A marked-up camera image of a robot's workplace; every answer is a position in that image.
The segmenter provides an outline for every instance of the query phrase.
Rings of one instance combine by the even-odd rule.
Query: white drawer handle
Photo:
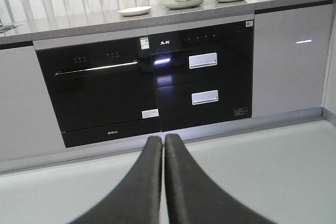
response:
[[[217,65],[217,53],[189,56],[189,68],[204,68]]]
[[[200,93],[193,93],[191,95],[192,105],[199,105],[204,103],[210,102],[218,102],[218,90],[200,92]]]

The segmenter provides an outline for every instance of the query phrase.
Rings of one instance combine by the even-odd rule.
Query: gray countertop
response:
[[[232,3],[205,0],[198,7],[179,10],[153,5],[148,14],[133,17],[122,17],[118,10],[109,10],[69,17],[37,19],[1,34],[0,45],[227,17],[253,13],[260,9],[319,1],[327,0],[244,0]]]

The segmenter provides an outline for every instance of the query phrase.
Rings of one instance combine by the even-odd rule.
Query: built-in oven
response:
[[[251,117],[253,16],[212,22],[149,29],[163,132]]]
[[[67,147],[160,131],[146,35],[37,56]]]

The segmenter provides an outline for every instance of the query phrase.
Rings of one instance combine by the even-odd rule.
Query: cabinet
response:
[[[321,106],[333,5],[255,15],[252,116]]]
[[[0,161],[65,149],[33,46],[0,51]]]
[[[336,35],[334,34],[324,107],[336,115]]]

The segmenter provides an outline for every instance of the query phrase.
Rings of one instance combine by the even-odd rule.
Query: oven handle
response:
[[[82,70],[68,71],[68,72],[57,72],[55,74],[56,80],[66,80],[73,78],[80,78],[86,76],[95,76],[97,74],[106,73],[116,73],[125,72],[139,69],[140,64],[138,61],[128,62],[124,64],[108,65],[96,68],[87,68]]]

